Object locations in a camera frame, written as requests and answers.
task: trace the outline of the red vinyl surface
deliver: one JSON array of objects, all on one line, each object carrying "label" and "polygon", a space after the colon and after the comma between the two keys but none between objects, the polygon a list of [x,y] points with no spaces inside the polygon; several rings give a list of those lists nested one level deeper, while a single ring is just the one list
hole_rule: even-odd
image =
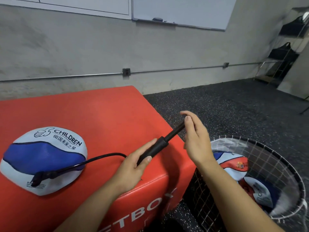
[{"label": "red vinyl surface", "polygon": [[[172,129],[133,86],[0,101],[0,155],[26,132],[57,126],[82,136],[88,159],[111,152],[130,154]],[[1,231],[52,231],[116,172],[121,156],[89,163],[63,189],[37,196],[0,174]],[[181,200],[195,165],[175,136],[146,168],[142,181],[120,196],[101,231],[138,231]]]}]

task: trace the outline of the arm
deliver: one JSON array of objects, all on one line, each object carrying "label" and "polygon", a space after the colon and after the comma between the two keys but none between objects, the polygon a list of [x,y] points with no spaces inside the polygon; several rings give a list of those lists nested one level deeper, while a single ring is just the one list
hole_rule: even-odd
[{"label": "arm", "polygon": [[123,193],[132,190],[141,180],[151,156],[137,166],[138,158],[156,142],[148,142],[125,158],[115,175],[92,194],[54,232],[96,232],[111,204]]},{"label": "arm", "polygon": [[207,184],[227,231],[283,232],[214,159],[209,134],[192,112],[186,114],[185,148]]}]

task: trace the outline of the concrete wall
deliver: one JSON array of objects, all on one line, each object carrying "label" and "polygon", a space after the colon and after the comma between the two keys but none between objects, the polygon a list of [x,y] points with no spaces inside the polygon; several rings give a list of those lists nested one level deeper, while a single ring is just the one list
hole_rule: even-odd
[{"label": "concrete wall", "polygon": [[[0,6],[0,79],[258,62],[268,55],[292,6],[295,0],[237,0],[225,32]],[[256,69],[5,82],[0,99],[124,85],[149,94],[249,78]]]},{"label": "concrete wall", "polygon": [[301,98],[309,96],[309,44],[306,45],[278,89]]}]

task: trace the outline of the black speckled rubber floor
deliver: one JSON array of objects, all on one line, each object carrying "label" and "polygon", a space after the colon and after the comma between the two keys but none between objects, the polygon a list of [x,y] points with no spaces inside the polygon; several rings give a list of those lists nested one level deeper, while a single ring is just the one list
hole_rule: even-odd
[{"label": "black speckled rubber floor", "polygon": [[[299,115],[309,106],[308,101],[252,79],[149,94],[145,98],[173,128],[183,119],[179,112],[190,110],[199,116],[210,137],[233,134],[269,146],[295,167],[309,190],[309,111]],[[184,203],[176,211],[178,216],[171,212],[173,217],[187,222],[185,231],[199,231],[191,217],[183,217],[187,213]],[[281,221],[280,226],[287,232],[304,231],[303,214],[302,209]]]}]

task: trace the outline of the basket rim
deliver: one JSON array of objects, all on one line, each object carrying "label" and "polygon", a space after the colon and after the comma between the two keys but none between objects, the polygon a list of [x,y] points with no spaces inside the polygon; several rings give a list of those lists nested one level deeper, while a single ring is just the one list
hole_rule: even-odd
[{"label": "basket rim", "polygon": [[232,138],[232,139],[238,139],[238,140],[242,140],[242,141],[246,141],[249,142],[251,144],[257,145],[260,148],[265,149],[266,151],[268,151],[269,153],[271,153],[273,156],[275,156],[281,163],[283,163],[293,174],[296,182],[298,183],[298,187],[299,187],[299,199],[296,203],[296,206],[293,209],[293,212],[291,212],[289,215],[287,216],[279,216],[279,217],[272,217],[272,219],[284,219],[284,218],[288,218],[291,217],[293,215],[295,215],[303,206],[303,201],[306,198],[306,190],[305,190],[305,184],[302,180],[302,178],[300,177],[299,173],[296,171],[296,169],[284,158],[282,157],[278,152],[274,151],[273,149],[269,148],[268,146],[258,142],[258,141],[254,141],[250,138],[245,138],[242,136],[238,136],[238,135],[219,135],[219,136],[215,136],[213,138],[211,138],[211,141],[215,141],[218,139],[224,139],[224,138]]}]

